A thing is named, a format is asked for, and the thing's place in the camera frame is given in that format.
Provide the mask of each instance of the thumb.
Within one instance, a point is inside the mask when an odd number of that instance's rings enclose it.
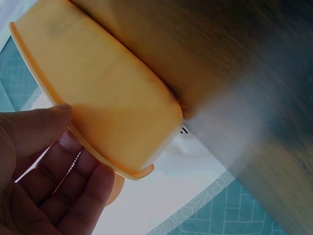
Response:
[[[0,114],[0,135],[7,135],[12,141],[17,158],[25,157],[58,140],[66,131],[71,118],[72,109],[68,104]]]

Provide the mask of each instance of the yellow plastic bowl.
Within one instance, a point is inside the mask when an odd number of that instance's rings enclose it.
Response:
[[[69,128],[82,145],[123,177],[148,175],[182,126],[162,81],[67,0],[40,0],[10,28],[50,101],[73,107]]]

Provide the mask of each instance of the hand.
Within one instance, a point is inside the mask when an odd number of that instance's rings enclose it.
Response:
[[[114,173],[66,131],[71,116],[66,104],[0,114],[0,234],[92,233]]]

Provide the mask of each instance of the fingernail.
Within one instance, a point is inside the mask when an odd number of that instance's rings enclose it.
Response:
[[[70,109],[70,105],[69,104],[58,104],[58,105],[54,106],[54,108],[61,109],[61,110],[67,110],[67,109]]]

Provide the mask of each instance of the wooden table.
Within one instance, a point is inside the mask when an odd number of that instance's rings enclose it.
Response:
[[[72,1],[164,80],[288,234],[313,234],[312,1]]]

